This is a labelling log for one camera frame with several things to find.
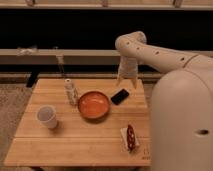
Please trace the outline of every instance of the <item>white cup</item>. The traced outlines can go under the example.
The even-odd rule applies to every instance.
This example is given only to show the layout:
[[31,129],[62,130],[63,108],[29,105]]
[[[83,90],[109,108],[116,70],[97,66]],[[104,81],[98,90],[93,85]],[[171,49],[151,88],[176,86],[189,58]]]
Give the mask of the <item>white cup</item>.
[[49,129],[53,129],[57,126],[58,121],[56,119],[56,110],[54,106],[44,105],[37,111],[37,119]]

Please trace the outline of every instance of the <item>wooden table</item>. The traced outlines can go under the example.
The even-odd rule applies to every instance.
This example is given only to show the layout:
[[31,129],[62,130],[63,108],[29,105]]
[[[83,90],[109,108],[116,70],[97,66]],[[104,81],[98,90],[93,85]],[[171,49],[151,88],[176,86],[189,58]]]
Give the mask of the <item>wooden table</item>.
[[[111,103],[101,123],[85,121],[69,104],[64,79],[40,79],[35,86],[4,164],[6,166],[149,166],[149,111],[143,85],[134,89],[129,80],[117,87],[115,79],[74,79],[79,96],[96,90],[109,98],[125,88],[130,96],[120,105]],[[36,120],[41,105],[54,105],[59,126],[49,130]],[[120,129],[131,124],[140,147],[129,153]]]

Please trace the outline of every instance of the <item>bowl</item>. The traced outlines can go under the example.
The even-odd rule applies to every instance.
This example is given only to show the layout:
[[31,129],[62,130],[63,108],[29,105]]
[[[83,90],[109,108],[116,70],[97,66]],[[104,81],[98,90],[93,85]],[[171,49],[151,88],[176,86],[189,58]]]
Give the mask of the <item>bowl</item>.
[[108,97],[99,91],[90,91],[83,94],[78,100],[78,110],[81,115],[90,120],[99,119],[109,112]]

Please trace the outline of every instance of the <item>gray floor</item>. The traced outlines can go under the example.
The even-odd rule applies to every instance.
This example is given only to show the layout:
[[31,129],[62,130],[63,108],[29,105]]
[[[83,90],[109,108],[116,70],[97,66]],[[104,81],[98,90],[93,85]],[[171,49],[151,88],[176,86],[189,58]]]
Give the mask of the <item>gray floor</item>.
[[[149,103],[150,95],[154,84],[144,84],[145,95]],[[32,88],[26,88],[25,84],[0,84],[0,170],[1,171],[30,171],[27,167],[4,167],[3,161],[11,144],[21,116],[28,103]],[[45,171],[117,171],[117,170],[140,170],[146,171],[149,168],[52,168],[45,167]]]

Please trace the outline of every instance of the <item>black smartphone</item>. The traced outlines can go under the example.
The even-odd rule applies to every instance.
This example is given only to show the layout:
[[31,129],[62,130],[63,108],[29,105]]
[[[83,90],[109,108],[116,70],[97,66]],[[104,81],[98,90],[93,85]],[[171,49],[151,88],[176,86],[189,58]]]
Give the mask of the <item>black smartphone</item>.
[[118,93],[116,93],[114,96],[111,97],[111,101],[118,105],[120,104],[124,99],[126,99],[129,96],[129,92],[125,89],[120,90]]

